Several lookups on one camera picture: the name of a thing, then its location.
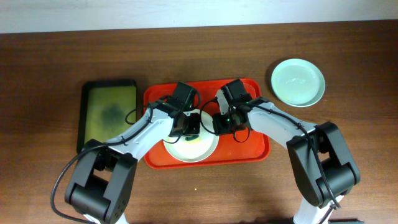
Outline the green yellow sponge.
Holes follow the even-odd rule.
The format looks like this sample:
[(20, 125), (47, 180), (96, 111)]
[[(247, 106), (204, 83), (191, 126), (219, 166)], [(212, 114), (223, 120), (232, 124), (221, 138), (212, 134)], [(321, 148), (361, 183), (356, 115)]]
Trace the green yellow sponge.
[(198, 143), (200, 141), (201, 141), (201, 137), (200, 137), (199, 134), (185, 137), (185, 142), (187, 144), (196, 144), (196, 143)]

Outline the white plate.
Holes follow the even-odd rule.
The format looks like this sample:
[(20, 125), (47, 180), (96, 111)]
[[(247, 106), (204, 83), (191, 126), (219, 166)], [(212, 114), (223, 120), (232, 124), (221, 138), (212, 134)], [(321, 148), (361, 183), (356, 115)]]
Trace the white plate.
[(196, 144), (187, 144), (185, 137), (169, 137), (163, 139), (163, 144), (167, 152), (175, 159), (182, 162), (199, 162), (209, 157), (216, 149), (219, 137), (213, 134), (213, 118), (206, 112), (200, 112), (195, 109), (190, 113), (198, 113), (200, 115), (200, 137), (201, 141)]

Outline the mint green plate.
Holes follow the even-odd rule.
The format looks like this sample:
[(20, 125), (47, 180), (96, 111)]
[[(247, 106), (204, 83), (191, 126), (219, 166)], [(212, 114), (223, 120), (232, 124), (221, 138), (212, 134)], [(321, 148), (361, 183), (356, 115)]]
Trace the mint green plate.
[(271, 74), (274, 94), (282, 95), (324, 95), (325, 78), (313, 63), (292, 58), (277, 64)]

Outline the light blue plate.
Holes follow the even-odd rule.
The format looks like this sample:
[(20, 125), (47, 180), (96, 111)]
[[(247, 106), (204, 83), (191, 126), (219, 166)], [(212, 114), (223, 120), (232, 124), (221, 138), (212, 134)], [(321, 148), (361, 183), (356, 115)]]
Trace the light blue plate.
[(277, 95), (277, 98), (285, 103), (286, 105), (304, 108), (317, 104), (322, 98), (323, 95)]

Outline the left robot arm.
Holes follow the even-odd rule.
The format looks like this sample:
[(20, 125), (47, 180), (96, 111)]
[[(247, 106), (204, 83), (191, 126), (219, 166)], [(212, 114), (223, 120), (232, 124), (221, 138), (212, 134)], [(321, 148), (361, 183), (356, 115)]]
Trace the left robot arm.
[(199, 97), (179, 82), (171, 95), (147, 104), (146, 112), (122, 134), (101, 143), (90, 140), (70, 161), (76, 165), (65, 202), (94, 222), (117, 223), (127, 207), (137, 163), (159, 141), (186, 130), (186, 112)]

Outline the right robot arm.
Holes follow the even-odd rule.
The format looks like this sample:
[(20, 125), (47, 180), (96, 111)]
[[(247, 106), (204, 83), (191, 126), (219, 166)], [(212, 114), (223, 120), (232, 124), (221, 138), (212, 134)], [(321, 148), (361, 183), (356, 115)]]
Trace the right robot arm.
[(267, 98), (253, 98), (240, 79), (223, 85), (213, 98), (214, 134), (247, 129), (286, 148), (302, 201), (291, 223), (329, 223), (341, 199), (360, 180), (360, 172), (338, 126), (315, 124), (278, 109)]

